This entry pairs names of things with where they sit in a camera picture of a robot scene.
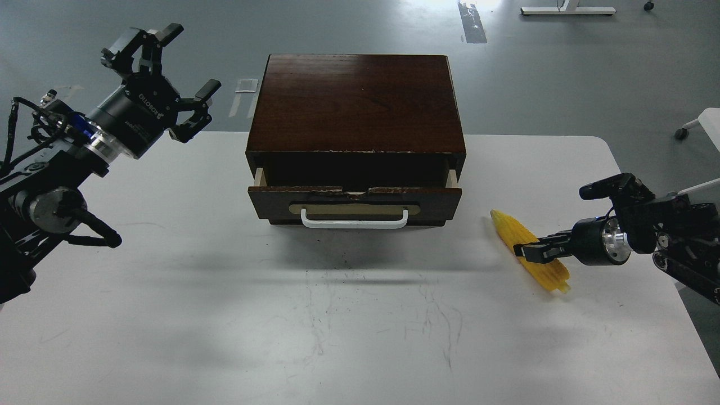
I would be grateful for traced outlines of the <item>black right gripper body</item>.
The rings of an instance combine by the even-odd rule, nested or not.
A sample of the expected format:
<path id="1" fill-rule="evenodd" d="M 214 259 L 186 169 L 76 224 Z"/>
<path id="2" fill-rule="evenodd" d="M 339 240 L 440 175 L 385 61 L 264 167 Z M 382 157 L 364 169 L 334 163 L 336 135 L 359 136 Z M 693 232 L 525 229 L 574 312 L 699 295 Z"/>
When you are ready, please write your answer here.
<path id="1" fill-rule="evenodd" d="M 615 217 L 581 219 L 569 231 L 565 253 L 588 266 L 622 265 L 632 253 Z"/>

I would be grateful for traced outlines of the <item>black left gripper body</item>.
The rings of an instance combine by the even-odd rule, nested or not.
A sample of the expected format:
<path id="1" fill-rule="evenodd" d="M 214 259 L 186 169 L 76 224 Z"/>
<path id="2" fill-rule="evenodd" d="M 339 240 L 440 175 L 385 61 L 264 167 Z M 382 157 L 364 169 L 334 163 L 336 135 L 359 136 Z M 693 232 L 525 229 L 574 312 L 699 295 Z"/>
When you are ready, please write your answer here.
<path id="1" fill-rule="evenodd" d="M 129 156 L 139 159 L 177 123 L 178 100 L 177 90 L 166 77 L 132 74 L 87 119 L 118 139 Z"/>

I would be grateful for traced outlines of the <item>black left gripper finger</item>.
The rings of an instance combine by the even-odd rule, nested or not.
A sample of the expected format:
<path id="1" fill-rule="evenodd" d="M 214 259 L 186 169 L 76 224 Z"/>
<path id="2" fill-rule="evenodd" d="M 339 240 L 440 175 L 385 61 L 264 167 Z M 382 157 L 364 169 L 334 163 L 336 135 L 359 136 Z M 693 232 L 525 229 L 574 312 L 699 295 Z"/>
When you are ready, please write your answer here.
<path id="1" fill-rule="evenodd" d="M 159 31 L 129 28 L 110 48 L 101 50 L 101 64 L 123 80 L 133 76 L 162 77 L 163 49 L 181 33 L 180 24 L 170 24 Z"/>
<path id="2" fill-rule="evenodd" d="M 170 138 L 188 143 L 195 138 L 212 120 L 209 115 L 209 107 L 211 105 L 212 96 L 221 87 L 221 82 L 216 79 L 209 79 L 203 87 L 193 96 L 193 98 L 183 98 L 178 100 L 175 110 L 180 112 L 191 112 L 191 117 L 169 128 Z"/>

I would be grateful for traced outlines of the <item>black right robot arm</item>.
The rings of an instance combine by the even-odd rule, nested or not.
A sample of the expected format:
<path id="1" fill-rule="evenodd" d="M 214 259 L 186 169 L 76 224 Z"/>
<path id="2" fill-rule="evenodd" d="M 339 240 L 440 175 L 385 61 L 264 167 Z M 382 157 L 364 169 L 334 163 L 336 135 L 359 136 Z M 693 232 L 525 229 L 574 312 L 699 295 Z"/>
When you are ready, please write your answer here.
<path id="1" fill-rule="evenodd" d="M 511 242 L 531 263 L 575 257 L 589 266 L 622 265 L 630 254 L 650 254 L 664 273 L 718 303 L 718 204 L 694 202 L 686 191 L 655 196 L 635 175 L 621 173 L 579 189 L 583 200 L 609 198 L 601 217 L 533 242 Z"/>

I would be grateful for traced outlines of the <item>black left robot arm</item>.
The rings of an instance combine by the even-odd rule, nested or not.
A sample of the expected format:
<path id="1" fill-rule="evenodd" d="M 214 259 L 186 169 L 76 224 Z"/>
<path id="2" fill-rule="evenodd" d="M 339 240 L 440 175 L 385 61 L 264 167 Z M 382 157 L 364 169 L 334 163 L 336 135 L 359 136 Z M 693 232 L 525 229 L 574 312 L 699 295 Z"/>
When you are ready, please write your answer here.
<path id="1" fill-rule="evenodd" d="M 11 100 L 2 159 L 2 303 L 30 292 L 34 267 L 60 243 L 122 243 L 88 210 L 79 188 L 90 175 L 108 174 L 119 155 L 141 158 L 165 132 L 187 143 L 213 120 L 209 106 L 218 80 L 183 98 L 164 76 L 164 48 L 182 32 L 177 23 L 159 31 L 129 28 L 103 49 L 101 64 L 121 84 L 88 114 L 69 107 L 54 89 L 39 103 Z"/>

